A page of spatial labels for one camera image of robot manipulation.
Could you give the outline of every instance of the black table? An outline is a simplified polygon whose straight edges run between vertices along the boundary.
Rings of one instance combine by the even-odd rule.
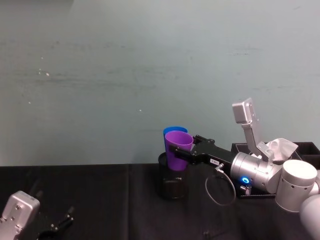
[[[0,208],[18,190],[43,190],[46,221],[37,224],[57,222],[75,208],[62,240],[311,240],[299,215],[281,210],[274,199],[217,206],[204,186],[212,168],[188,170],[188,197],[169,201],[156,192],[157,164],[1,167]],[[221,180],[210,188],[220,200],[228,200],[226,189]],[[21,240],[31,240],[33,228]]]

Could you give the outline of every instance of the blue cup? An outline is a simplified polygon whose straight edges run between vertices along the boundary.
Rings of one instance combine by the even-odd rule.
[[[168,126],[168,127],[166,127],[163,130],[164,147],[166,147],[166,138],[165,138],[165,136],[166,136],[167,133],[169,133],[171,131],[181,131],[181,132],[187,133],[188,129],[186,129],[183,126]]]

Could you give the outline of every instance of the metal bracket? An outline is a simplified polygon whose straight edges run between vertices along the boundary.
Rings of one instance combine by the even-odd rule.
[[[40,202],[23,191],[12,194],[0,218],[0,240],[16,240],[33,221],[39,207]]]
[[[241,124],[249,150],[262,160],[272,163],[274,152],[261,140],[259,119],[255,113],[252,98],[232,104],[235,122]]]

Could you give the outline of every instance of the light blue wall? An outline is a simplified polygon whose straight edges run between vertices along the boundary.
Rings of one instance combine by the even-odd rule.
[[[318,0],[0,1],[0,163],[151,163],[183,125],[320,145]]]

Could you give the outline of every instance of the label sticker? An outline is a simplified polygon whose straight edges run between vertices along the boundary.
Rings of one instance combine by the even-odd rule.
[[[215,164],[215,165],[218,165],[218,166],[219,166],[219,164],[220,164],[220,162],[218,162],[217,160],[214,160],[214,159],[212,159],[212,158],[210,158],[210,163]]]

